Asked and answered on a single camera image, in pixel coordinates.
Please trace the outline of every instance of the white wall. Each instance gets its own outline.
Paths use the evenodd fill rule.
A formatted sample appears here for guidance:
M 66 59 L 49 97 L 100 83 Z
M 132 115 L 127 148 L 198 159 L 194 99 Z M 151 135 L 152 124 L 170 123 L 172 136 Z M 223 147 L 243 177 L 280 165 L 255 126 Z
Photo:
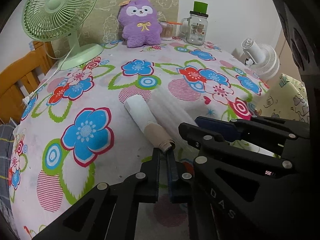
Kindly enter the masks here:
M 21 27 L 22 0 L 0 33 L 0 71 L 29 52 L 31 39 Z M 272 0 L 179 0 L 178 20 L 189 16 L 194 1 L 208 3 L 206 39 L 232 53 L 242 54 L 241 42 L 252 37 L 276 46 L 281 24 Z

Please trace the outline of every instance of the floral tablecloth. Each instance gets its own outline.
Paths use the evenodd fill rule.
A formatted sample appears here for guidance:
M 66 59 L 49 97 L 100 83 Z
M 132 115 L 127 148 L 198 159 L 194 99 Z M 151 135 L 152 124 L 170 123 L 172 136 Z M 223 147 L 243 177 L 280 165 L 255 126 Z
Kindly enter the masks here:
M 112 185 L 140 170 L 152 145 L 124 108 L 162 86 L 194 119 L 249 119 L 268 89 L 232 55 L 180 38 L 128 49 L 102 44 L 98 57 L 60 71 L 38 92 L 15 130 L 9 191 L 16 227 L 27 240 L 100 182 Z M 192 172 L 192 159 L 177 149 Z M 159 201 L 141 204 L 135 239 L 188 239 L 186 205 L 170 204 L 166 180 Z

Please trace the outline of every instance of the yellow bow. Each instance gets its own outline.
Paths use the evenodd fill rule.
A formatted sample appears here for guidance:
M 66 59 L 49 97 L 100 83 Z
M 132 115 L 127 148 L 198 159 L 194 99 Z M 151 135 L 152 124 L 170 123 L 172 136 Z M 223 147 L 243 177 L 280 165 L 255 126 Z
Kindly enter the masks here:
M 138 27 L 142 27 L 142 30 L 141 30 L 141 31 L 143 31 L 144 29 L 146 29 L 147 31 L 150 31 L 150 30 L 147 28 L 147 26 L 150 26 L 150 25 L 151 25 L 150 22 L 138 23 L 138 24 L 137 24 Z

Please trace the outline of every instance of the fan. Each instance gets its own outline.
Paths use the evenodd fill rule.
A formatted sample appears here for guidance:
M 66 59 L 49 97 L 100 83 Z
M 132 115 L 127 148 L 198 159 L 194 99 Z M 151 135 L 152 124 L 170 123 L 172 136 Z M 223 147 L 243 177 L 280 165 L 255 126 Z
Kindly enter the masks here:
M 249 69 L 264 81 L 274 77 L 280 66 L 276 51 L 267 44 L 257 44 L 253 39 L 242 42 L 242 49 L 250 58 L 246 61 Z
M 97 0 L 28 0 L 22 14 L 26 34 L 36 41 L 68 36 L 70 53 L 58 63 L 59 70 L 79 66 L 99 55 L 98 44 L 79 45 L 77 30 Z

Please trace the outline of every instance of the jar handle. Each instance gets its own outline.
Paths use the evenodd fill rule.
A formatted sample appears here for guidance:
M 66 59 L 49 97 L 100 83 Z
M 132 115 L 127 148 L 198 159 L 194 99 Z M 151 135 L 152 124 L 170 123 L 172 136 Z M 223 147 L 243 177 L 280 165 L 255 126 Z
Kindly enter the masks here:
M 184 33 L 184 32 L 181 31 L 181 27 L 182 27 L 182 25 L 183 25 L 183 22 L 184 22 L 184 21 L 187 21 L 187 20 L 188 20 L 188 18 L 183 18 L 183 19 L 181 20 L 181 23 L 182 23 L 182 24 L 181 24 L 180 27 L 179 27 L 179 32 L 180 32 L 182 35 L 186 35 L 186 33 Z

